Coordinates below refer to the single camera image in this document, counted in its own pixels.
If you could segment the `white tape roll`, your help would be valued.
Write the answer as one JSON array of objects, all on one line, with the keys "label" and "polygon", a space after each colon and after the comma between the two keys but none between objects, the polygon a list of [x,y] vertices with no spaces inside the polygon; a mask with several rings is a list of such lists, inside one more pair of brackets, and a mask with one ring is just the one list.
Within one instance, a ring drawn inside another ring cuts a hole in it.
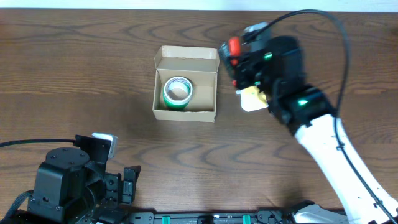
[{"label": "white tape roll", "polygon": [[172,107],[185,107],[193,96],[193,85],[185,77],[168,79],[163,90],[164,101]]}]

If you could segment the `green tape roll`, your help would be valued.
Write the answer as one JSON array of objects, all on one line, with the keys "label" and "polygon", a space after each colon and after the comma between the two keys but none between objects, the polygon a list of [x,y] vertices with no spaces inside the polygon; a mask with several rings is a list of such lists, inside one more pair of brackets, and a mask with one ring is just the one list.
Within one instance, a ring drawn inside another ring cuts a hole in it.
[{"label": "green tape roll", "polygon": [[163,98],[166,107],[173,110],[182,110],[189,104],[192,94],[182,90],[177,91],[164,91]]}]

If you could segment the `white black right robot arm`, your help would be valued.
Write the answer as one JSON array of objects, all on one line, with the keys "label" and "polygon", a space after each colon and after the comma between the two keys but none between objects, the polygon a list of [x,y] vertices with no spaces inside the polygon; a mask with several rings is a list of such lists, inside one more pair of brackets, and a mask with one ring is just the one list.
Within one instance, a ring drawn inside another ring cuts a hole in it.
[{"label": "white black right robot arm", "polygon": [[247,52],[237,37],[218,53],[233,85],[256,87],[268,110],[319,165],[350,223],[397,223],[397,201],[377,182],[344,131],[337,110],[306,82],[303,55],[290,36],[255,40]]}]

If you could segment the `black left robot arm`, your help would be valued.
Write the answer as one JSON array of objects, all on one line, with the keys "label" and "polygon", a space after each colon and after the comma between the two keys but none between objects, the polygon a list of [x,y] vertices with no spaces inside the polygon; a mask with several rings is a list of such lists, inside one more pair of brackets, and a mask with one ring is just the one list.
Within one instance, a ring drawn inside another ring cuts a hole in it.
[{"label": "black left robot arm", "polygon": [[129,223],[120,206],[134,201],[141,168],[107,173],[108,154],[72,147],[49,151],[34,189],[15,199],[1,223]]}]

